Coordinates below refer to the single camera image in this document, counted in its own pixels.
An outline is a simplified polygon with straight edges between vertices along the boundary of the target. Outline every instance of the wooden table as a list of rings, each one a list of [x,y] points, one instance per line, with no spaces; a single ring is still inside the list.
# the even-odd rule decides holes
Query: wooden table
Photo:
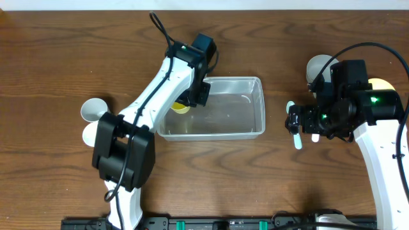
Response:
[[[313,102],[305,67],[317,54],[381,42],[409,61],[407,11],[163,11],[169,34],[212,36],[220,61],[212,76],[257,76],[266,131],[254,140],[167,142],[143,187],[143,210],[182,216],[272,216],[335,208],[375,214],[356,144],[303,135],[297,151],[284,127],[287,101]],[[0,18],[0,229],[59,229],[65,217],[109,212],[105,185],[81,138],[81,105],[91,97],[118,113],[157,73],[166,42],[146,11],[5,12]],[[377,48],[370,77],[409,84],[397,59]]]

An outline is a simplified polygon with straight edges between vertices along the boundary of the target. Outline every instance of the cup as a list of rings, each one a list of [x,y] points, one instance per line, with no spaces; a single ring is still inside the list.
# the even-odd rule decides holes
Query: cup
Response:
[[[312,83],[314,79],[317,77],[321,69],[324,67],[325,63],[329,61],[332,58],[332,56],[326,55],[326,54],[320,54],[317,55],[311,60],[309,60],[307,64],[307,82]],[[337,59],[334,59],[331,61],[331,63],[326,67],[322,75],[324,76],[325,82],[331,82],[331,72],[330,72],[330,67],[333,64],[338,63]]]
[[[98,122],[92,122],[85,127],[84,131],[82,131],[82,140],[85,142],[86,145],[91,147],[95,146],[97,128]]]
[[[108,105],[100,98],[91,98],[81,107],[81,116],[88,122],[98,121],[106,112],[109,112]]]

